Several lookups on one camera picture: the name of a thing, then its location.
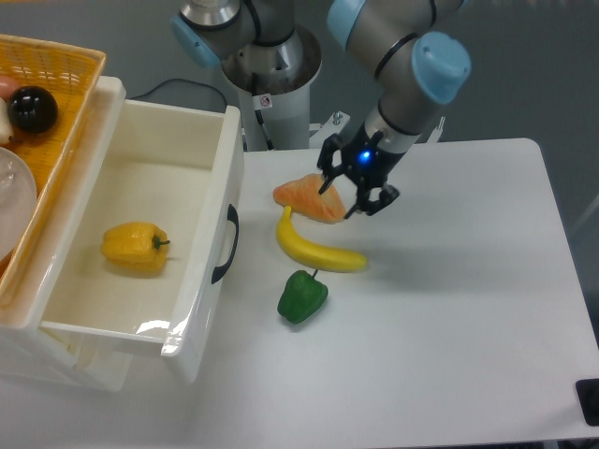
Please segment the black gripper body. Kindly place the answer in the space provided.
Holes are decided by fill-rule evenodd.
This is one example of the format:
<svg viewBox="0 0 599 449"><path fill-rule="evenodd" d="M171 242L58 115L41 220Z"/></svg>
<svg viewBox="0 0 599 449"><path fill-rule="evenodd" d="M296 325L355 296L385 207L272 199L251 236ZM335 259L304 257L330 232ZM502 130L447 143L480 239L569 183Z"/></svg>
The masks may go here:
<svg viewBox="0 0 599 449"><path fill-rule="evenodd" d="M382 188L388 174L402 159L401 153L387 152L378 146L380 134L382 132L377 131L369 137L362 125L343 146L344 175L357 186L359 195Z"/></svg>

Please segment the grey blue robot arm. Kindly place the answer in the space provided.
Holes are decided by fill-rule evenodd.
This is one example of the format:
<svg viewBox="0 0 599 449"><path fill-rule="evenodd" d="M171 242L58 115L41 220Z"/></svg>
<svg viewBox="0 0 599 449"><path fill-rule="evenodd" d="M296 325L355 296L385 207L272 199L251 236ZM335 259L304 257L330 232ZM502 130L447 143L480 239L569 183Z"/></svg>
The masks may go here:
<svg viewBox="0 0 599 449"><path fill-rule="evenodd" d="M434 28L459 9L458 1L331 5L330 33L383 89L356 134L327 137L317 160L323 189L339 177L355 184L353 212L376 214L399 196L389 173L468 79L467 50ZM171 29L196 64L220 68L237 90L249 150L308 145L310 86L322 53L297 24L293 2L186 1Z"/></svg>

